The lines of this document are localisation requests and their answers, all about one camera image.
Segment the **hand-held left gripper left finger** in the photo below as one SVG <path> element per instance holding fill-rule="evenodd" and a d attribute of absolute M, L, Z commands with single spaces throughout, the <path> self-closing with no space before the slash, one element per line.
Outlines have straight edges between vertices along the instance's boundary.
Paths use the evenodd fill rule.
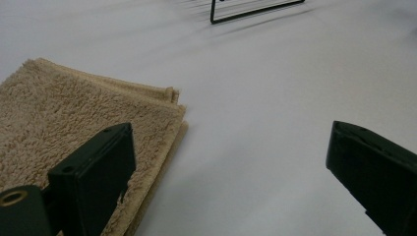
<path fill-rule="evenodd" d="M 133 128 L 108 127 L 48 171 L 65 236 L 100 236 L 136 170 Z"/>

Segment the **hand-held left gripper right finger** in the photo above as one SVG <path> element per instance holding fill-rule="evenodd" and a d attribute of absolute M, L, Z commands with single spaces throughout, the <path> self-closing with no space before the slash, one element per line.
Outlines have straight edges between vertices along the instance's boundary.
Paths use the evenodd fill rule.
<path fill-rule="evenodd" d="M 417 236 L 417 154 L 335 121 L 326 167 L 387 236 Z"/>

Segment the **beige terry towel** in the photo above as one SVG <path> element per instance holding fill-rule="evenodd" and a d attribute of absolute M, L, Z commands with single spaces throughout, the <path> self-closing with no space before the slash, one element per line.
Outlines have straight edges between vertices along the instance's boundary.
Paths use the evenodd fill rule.
<path fill-rule="evenodd" d="M 92 75 L 42 58 L 0 84 L 0 192 L 46 173 L 106 127 L 133 127 L 137 169 L 101 236 L 134 236 L 188 124 L 174 88 Z"/>

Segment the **black wire basket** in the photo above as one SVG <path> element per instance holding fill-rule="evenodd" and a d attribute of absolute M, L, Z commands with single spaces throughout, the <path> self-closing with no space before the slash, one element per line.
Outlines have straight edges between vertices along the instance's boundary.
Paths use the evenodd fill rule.
<path fill-rule="evenodd" d="M 301 5 L 306 0 L 285 0 L 284 2 L 280 2 L 278 4 L 269 5 L 269 6 L 261 7 L 261 8 L 258 8 L 258 9 L 254 9 L 254 10 L 250 10 L 250 11 L 241 12 L 241 13 L 233 14 L 233 15 L 230 15 L 230 16 L 218 18 L 215 14 L 216 13 L 216 4 L 218 2 L 224 2 L 224 1 L 225 0 L 211 0 L 209 21 L 212 25 L 231 22 L 231 21 L 235 21 L 237 19 L 242 19 L 242 18 L 246 18 L 246 17 L 249 17 L 249 16 L 258 15 L 258 14 L 265 13 L 265 12 L 270 12 L 270 11 L 274 11 L 274 10 L 280 10 L 280 9 L 284 9 L 284 8 L 288 8 L 288 7 Z"/>

